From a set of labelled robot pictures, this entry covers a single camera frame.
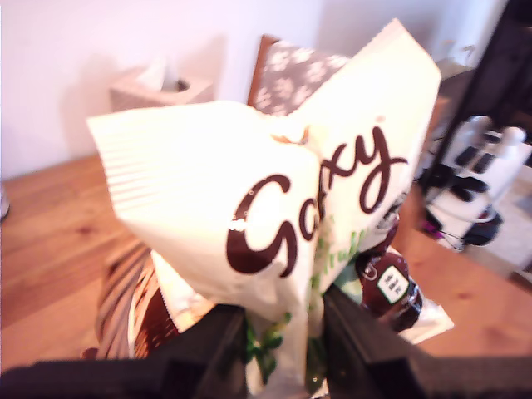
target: grey cushion with white pattern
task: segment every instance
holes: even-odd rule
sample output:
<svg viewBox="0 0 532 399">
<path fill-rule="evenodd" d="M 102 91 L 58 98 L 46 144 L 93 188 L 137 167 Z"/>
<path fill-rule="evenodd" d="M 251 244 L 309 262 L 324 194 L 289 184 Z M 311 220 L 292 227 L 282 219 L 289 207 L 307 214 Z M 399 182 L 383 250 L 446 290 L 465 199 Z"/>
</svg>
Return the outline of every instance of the grey cushion with white pattern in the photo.
<svg viewBox="0 0 532 399">
<path fill-rule="evenodd" d="M 255 108 L 277 116 L 291 113 L 348 60 L 283 41 L 274 43 L 264 63 Z"/>
</svg>

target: cream wrapper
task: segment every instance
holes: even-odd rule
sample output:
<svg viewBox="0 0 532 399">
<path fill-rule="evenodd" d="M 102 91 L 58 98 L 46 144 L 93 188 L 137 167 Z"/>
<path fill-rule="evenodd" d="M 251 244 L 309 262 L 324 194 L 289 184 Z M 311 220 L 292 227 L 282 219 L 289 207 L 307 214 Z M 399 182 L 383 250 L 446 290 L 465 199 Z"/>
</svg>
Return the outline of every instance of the cream wrapper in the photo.
<svg viewBox="0 0 532 399">
<path fill-rule="evenodd" d="M 439 81 L 393 21 L 290 116 L 215 101 L 88 121 L 117 217 L 195 292 L 247 308 L 258 346 L 275 336 L 248 364 L 251 393 L 303 389 L 321 295 L 386 236 Z"/>
</svg>

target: cable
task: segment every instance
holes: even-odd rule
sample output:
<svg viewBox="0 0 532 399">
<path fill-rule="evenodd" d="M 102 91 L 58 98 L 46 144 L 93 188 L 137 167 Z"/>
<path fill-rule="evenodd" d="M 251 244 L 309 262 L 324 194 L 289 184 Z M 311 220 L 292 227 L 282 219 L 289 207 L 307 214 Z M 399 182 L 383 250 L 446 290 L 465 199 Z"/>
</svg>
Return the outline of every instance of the cable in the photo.
<svg viewBox="0 0 532 399">
<path fill-rule="evenodd" d="M 457 251 L 463 251 L 464 249 L 466 249 L 466 243 L 465 243 L 464 239 L 461 239 L 460 237 L 457 237 L 457 236 L 455 236 L 454 234 L 447 233 L 446 231 L 441 231 L 441 230 L 440 230 L 440 233 L 444 234 L 443 239 L 444 239 L 444 240 L 445 240 L 445 241 L 446 241 L 446 242 L 447 242 L 447 243 L 448 243 L 453 249 L 455 249 L 455 250 L 457 250 Z M 449 235 L 449 236 L 451 236 L 451 237 L 454 238 L 454 239 L 458 239 L 458 240 L 460 241 L 461 247 L 456 247 L 451 241 L 449 241 L 449 240 L 447 239 L 447 237 L 446 237 L 445 235 Z"/>
</svg>

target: white wall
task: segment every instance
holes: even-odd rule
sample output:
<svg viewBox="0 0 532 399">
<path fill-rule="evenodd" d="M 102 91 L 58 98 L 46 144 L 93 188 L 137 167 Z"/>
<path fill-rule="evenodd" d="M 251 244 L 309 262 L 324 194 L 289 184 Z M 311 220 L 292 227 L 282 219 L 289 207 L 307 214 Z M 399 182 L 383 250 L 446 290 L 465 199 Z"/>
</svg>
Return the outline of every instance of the white wall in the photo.
<svg viewBox="0 0 532 399">
<path fill-rule="evenodd" d="M 490 42 L 491 35 L 505 9 L 508 0 L 446 0 L 446 11 L 440 29 L 431 45 L 433 57 L 440 60 L 447 56 L 441 43 L 455 41 L 449 57 L 459 63 L 476 67 Z M 463 47 L 474 45 L 475 51 L 466 60 Z"/>
<path fill-rule="evenodd" d="M 2 178 L 94 153 L 119 71 L 172 57 L 245 101 L 259 38 L 352 55 L 393 17 L 432 52 L 441 0 L 3 0 Z"/>
<path fill-rule="evenodd" d="M 447 0 L 325 0 L 317 47 L 354 55 L 393 18 L 432 53 Z"/>
</svg>

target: snack package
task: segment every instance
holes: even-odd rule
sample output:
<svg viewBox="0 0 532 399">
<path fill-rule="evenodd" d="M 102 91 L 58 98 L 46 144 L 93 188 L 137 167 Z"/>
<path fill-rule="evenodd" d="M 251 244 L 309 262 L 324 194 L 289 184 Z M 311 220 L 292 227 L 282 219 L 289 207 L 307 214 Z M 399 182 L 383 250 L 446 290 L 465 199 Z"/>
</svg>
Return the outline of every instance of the snack package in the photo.
<svg viewBox="0 0 532 399">
<path fill-rule="evenodd" d="M 203 298 L 248 310 L 251 394 L 321 385 L 322 295 L 387 239 L 439 80 L 394 21 L 286 117 L 215 101 L 89 120 L 118 218 Z"/>
</svg>

